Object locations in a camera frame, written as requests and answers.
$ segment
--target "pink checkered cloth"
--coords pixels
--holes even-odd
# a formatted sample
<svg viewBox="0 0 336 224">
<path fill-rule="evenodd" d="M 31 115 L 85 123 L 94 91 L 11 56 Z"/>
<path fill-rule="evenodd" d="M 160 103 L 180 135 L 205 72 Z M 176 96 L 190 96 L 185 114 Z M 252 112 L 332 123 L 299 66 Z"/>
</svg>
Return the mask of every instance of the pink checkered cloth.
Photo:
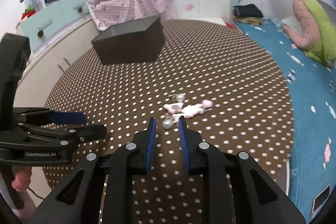
<svg viewBox="0 0 336 224">
<path fill-rule="evenodd" d="M 160 16 L 161 21 L 178 18 L 174 0 L 89 0 L 90 15 L 97 29 L 130 20 Z"/>
</svg>

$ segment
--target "black cable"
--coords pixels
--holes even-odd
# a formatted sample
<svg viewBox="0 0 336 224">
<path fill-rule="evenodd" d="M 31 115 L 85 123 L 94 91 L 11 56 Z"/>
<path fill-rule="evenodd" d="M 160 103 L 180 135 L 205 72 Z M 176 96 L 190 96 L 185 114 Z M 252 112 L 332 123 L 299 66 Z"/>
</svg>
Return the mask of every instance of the black cable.
<svg viewBox="0 0 336 224">
<path fill-rule="evenodd" d="M 44 199 L 44 198 L 42 198 L 42 197 L 40 197 L 39 195 L 37 195 L 32 189 L 30 189 L 29 187 L 28 187 L 28 189 L 33 193 L 33 195 L 34 196 L 36 196 L 37 198 L 40 198 L 40 199 Z"/>
</svg>

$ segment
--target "bed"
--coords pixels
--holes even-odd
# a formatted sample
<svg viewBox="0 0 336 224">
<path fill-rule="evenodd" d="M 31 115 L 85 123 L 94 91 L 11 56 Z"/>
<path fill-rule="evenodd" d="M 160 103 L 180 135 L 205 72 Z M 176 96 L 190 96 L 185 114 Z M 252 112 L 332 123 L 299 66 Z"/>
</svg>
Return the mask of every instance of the bed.
<svg viewBox="0 0 336 224">
<path fill-rule="evenodd" d="M 278 63 L 291 93 L 294 144 L 290 157 L 289 197 L 309 223 L 335 187 L 336 71 L 305 56 L 270 20 L 239 29 Z"/>
</svg>

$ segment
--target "folded black clothing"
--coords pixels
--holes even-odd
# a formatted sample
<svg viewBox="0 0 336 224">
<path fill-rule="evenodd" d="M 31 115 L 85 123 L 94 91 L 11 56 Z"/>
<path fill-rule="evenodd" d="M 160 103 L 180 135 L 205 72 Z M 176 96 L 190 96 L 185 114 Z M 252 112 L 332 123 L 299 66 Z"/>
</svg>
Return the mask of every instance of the folded black clothing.
<svg viewBox="0 0 336 224">
<path fill-rule="evenodd" d="M 245 6 L 234 6 L 233 15 L 236 17 L 264 17 L 262 12 L 254 4 L 249 4 Z"/>
</svg>

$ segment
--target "white cabinet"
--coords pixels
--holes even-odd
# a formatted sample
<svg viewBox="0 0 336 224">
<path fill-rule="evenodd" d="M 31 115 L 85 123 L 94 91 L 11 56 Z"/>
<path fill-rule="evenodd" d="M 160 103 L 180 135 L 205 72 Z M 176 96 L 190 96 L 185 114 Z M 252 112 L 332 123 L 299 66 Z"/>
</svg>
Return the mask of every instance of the white cabinet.
<svg viewBox="0 0 336 224">
<path fill-rule="evenodd" d="M 91 41 L 98 34 L 90 18 L 46 49 L 24 73 L 16 91 L 14 107 L 43 107 L 63 72 L 92 48 Z"/>
</svg>

